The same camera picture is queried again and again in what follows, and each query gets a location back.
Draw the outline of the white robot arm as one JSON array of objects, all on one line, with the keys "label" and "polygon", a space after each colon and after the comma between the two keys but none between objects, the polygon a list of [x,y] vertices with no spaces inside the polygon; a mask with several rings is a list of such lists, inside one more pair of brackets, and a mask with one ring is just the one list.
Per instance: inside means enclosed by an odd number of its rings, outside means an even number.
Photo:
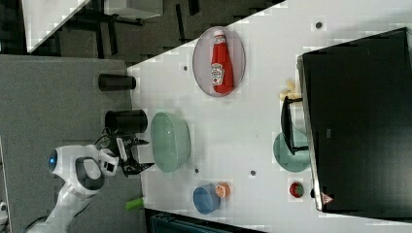
[{"label": "white robot arm", "polygon": [[54,149],[48,160],[49,169],[64,180],[64,185],[51,213],[33,220],[21,233],[68,233],[72,220],[88,207],[103,188],[105,179],[113,177],[119,167],[128,177],[153,166],[153,163],[139,163],[131,152],[133,146],[148,144],[138,138],[110,138],[108,146],[74,145]]}]

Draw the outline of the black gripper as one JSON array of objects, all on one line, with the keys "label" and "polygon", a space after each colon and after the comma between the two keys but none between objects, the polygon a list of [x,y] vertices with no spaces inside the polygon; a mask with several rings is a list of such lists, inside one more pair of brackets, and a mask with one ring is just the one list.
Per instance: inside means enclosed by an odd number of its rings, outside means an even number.
[{"label": "black gripper", "polygon": [[[123,171],[123,174],[128,177],[130,175],[139,175],[145,170],[154,166],[153,163],[137,163],[131,165],[131,160],[129,159],[128,153],[126,152],[126,148],[122,138],[116,139],[119,155],[120,155],[120,167]],[[130,146],[141,146],[141,145],[148,145],[150,142],[145,141],[143,139],[134,138],[129,141]]]}]

